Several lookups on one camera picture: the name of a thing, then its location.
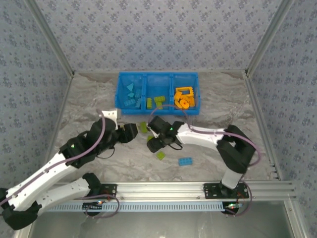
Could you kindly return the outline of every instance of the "white cable tray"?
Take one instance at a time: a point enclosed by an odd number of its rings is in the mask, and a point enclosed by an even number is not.
[[[58,205],[48,212],[85,212],[83,202],[68,202]],[[89,212],[113,212],[116,202],[104,203],[101,209]],[[121,202],[119,212],[219,212],[224,211],[222,202]]]

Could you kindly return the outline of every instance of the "building block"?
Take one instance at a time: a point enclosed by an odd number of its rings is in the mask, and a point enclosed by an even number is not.
[[[147,98],[147,109],[152,109],[152,99]]]
[[[132,90],[133,90],[133,86],[134,86],[134,84],[133,84],[133,83],[131,83],[130,85],[128,85],[128,86],[127,86],[127,89],[129,89],[129,91],[130,91],[130,92],[132,92]]]
[[[142,133],[147,133],[148,132],[148,129],[147,129],[147,123],[146,122],[141,122],[140,123],[140,130]]]
[[[179,104],[183,107],[183,109],[189,108],[189,103],[185,101],[184,99],[180,100]]]
[[[154,102],[165,102],[165,96],[154,97]]]
[[[162,159],[164,159],[165,154],[164,154],[163,152],[159,151],[159,152],[157,153],[157,157],[158,157],[159,160],[162,160]]]
[[[140,98],[141,97],[141,89],[137,89],[135,91],[135,98]]]
[[[159,110],[163,109],[163,107],[160,107],[162,106],[162,102],[156,102],[156,105]]]
[[[133,104],[135,104],[135,100],[134,99],[130,99],[130,100],[127,100],[127,101],[124,102],[124,105],[126,107],[128,107],[130,105],[133,105]]]
[[[189,98],[189,106],[190,106],[191,108],[195,106],[195,99],[194,99],[194,97],[190,97],[190,98]]]
[[[147,141],[151,140],[154,136],[149,135]]]
[[[175,105],[179,108],[179,109],[183,109],[182,105],[180,105],[180,103],[178,101],[175,100]]]
[[[193,159],[192,159],[192,157],[180,158],[180,159],[178,159],[178,164],[179,164],[179,166],[192,165]]]
[[[194,96],[193,87],[176,88],[176,91],[179,91],[179,92],[189,91],[189,94],[184,94],[184,95],[186,95],[188,97],[193,97]]]
[[[181,91],[176,91],[176,93],[174,95],[174,100],[175,101],[179,101],[180,100],[180,96],[182,96],[182,92]]]
[[[141,98],[137,100],[137,104],[135,105],[135,107],[140,108],[140,106],[141,106]]]

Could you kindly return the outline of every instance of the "cable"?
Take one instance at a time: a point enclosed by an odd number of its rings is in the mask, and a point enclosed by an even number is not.
[[[112,196],[112,195],[110,195],[110,194],[101,194],[101,195],[95,195],[95,196],[89,196],[89,197],[82,197],[82,198],[78,198],[78,199],[80,199],[80,200],[82,200],[82,199],[94,199],[94,198],[100,198],[100,197],[105,197],[105,196],[110,197],[110,198],[116,200],[116,202],[117,202],[117,204],[118,204],[117,209],[116,209],[113,213],[111,213],[111,214],[109,214],[109,215],[106,215],[106,216],[99,216],[99,217],[90,216],[90,215],[88,214],[88,210],[89,210],[89,208],[90,208],[92,205],[88,206],[88,207],[86,208],[86,211],[85,211],[85,214],[86,214],[87,216],[93,218],[93,219],[94,219],[94,218],[97,218],[97,219],[105,219],[105,218],[113,217],[113,216],[115,216],[115,215],[119,212],[120,202],[119,202],[119,199],[118,199],[118,198],[116,198],[115,196]]]
[[[230,211],[229,209],[225,209],[225,211],[232,213],[232,216],[234,216],[234,217],[240,217],[240,216],[246,214],[246,213],[250,210],[251,204],[252,204],[252,200],[253,200],[252,192],[251,192],[251,189],[250,189],[249,185],[248,185],[245,181],[243,181],[243,180],[240,180],[240,181],[241,181],[242,183],[244,183],[244,185],[245,185],[245,186],[248,188],[248,190],[249,190],[250,202],[249,202],[247,208],[246,208],[243,212],[241,212],[241,213],[239,213],[239,214],[235,214],[233,211]]]
[[[179,109],[177,106],[171,105],[171,104],[162,105],[162,106],[160,106],[160,108],[161,108],[161,107],[174,107],[174,108]],[[150,117],[149,117],[149,120],[148,120],[148,123],[150,123],[150,120],[151,120],[152,115],[153,115],[154,112],[156,112],[158,109],[159,109],[159,108],[155,108],[155,109],[151,112]],[[228,135],[228,136],[237,137],[237,138],[239,138],[239,139],[241,139],[241,140],[244,140],[244,141],[248,142],[248,143],[249,143],[250,145],[252,145],[252,146],[255,148],[255,150],[257,151],[258,159],[257,159],[255,162],[249,164],[249,167],[258,164],[258,163],[261,161],[262,156],[261,156],[261,151],[260,151],[259,147],[258,147],[255,143],[253,143],[251,140],[249,140],[248,138],[245,138],[245,137],[243,137],[243,136],[241,136],[241,135],[238,135],[238,134],[235,134],[235,133],[230,133],[230,132],[225,132],[225,131],[200,131],[200,130],[196,130],[196,129],[192,128],[192,125],[190,125],[188,114],[187,114],[184,110],[182,110],[182,109],[179,109],[179,110],[181,110],[181,111],[184,113],[184,115],[186,116],[186,123],[187,123],[187,125],[188,125],[188,128],[189,128],[191,131],[193,131],[193,132],[195,132],[195,133],[199,133],[199,134]]]
[[[40,178],[42,175],[48,173],[51,169],[53,169],[54,167],[60,165],[60,164],[65,164],[67,162],[72,162],[74,160],[78,160],[81,157],[87,155],[88,153],[90,153],[93,149],[95,149],[95,147],[99,144],[99,142],[101,141],[101,139],[104,136],[105,130],[106,130],[106,120],[104,117],[104,114],[102,113],[102,111],[100,111],[99,109],[97,109],[97,113],[101,115],[102,117],[102,130],[100,133],[99,138],[97,139],[97,141],[85,152],[76,155],[74,157],[71,157],[69,159],[63,160],[63,161],[59,161],[51,166],[49,166],[47,169],[45,169],[43,172],[39,173],[38,175],[36,175],[34,178],[32,178],[30,181],[28,181],[27,183],[25,183],[23,186],[21,186],[16,192],[14,192],[12,195],[10,195],[9,197],[7,197],[6,199],[4,199],[3,201],[0,202],[0,206],[2,206],[3,204],[5,204],[7,201],[9,201],[12,197],[17,196],[23,189],[25,189],[26,187],[28,187],[30,184],[32,184],[34,181],[36,181],[38,178]]]
[[[99,157],[98,155],[96,156],[97,158],[99,158],[99,159],[109,159],[109,158],[111,158],[113,155],[114,155],[114,152],[115,152],[115,148],[113,147],[113,152],[112,152],[112,154],[110,155],[110,156],[108,156],[108,157]]]

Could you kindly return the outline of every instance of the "blue lego brick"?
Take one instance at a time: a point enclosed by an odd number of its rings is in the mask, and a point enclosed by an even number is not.
[[[135,91],[135,98],[140,98],[141,97],[141,89],[137,89]]]
[[[180,159],[178,159],[178,164],[179,164],[179,166],[192,165],[193,159],[192,159],[192,157],[180,158]]]
[[[140,106],[141,106],[141,98],[137,100],[137,104],[135,105],[135,107],[140,108]]]
[[[127,100],[127,101],[124,102],[124,105],[126,107],[128,107],[128,106],[130,106],[132,104],[135,104],[135,100],[134,99],[130,99],[130,100]]]

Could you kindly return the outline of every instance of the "yellow block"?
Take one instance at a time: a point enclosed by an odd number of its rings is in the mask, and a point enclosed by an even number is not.
[[[177,100],[175,100],[175,105],[176,105],[179,109],[183,109],[182,105],[180,105],[180,103],[179,103]]]
[[[193,87],[176,88],[176,91],[179,91],[179,92],[189,91],[189,94],[185,94],[185,95],[188,96],[188,97],[193,97],[194,96]]]
[[[195,106],[195,99],[193,97],[189,98],[189,106],[192,108]]]
[[[182,92],[176,91],[176,93],[174,95],[174,100],[179,101],[181,96],[182,96]]]
[[[183,109],[188,109],[189,108],[189,103],[185,100],[180,100],[180,105],[182,105]]]

